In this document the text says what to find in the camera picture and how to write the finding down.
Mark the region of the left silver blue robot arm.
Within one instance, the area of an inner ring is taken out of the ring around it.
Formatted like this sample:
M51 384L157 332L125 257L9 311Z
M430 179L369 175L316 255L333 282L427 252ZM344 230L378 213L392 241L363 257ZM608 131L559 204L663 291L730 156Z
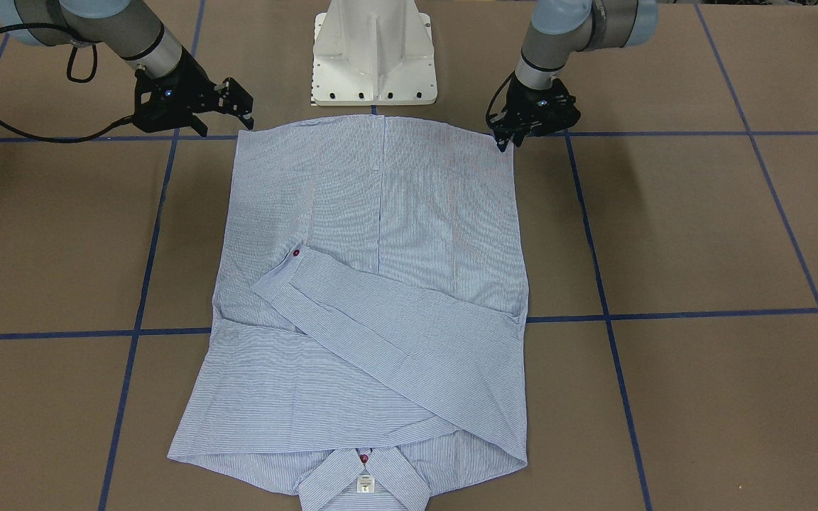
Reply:
M629 48L648 42L659 21L656 1L538 1L516 68L493 95L504 106L486 111L497 148L519 148L528 136L548 136L580 121L577 98L560 72L574 53Z

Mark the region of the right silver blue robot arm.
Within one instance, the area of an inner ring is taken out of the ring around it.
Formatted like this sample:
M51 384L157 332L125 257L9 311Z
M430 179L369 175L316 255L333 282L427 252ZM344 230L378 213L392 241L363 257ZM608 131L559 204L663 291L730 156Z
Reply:
M133 113L126 120L145 133L207 126L198 114L241 113L231 80L215 84L194 55L143 1L0 1L0 23L15 26L29 45L103 43L133 68Z

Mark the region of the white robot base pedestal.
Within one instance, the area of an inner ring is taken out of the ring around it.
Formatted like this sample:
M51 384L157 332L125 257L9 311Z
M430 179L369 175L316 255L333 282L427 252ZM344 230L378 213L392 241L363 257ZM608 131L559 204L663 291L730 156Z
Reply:
M413 1L332 1L314 19L314 106L429 106L438 98L429 14Z

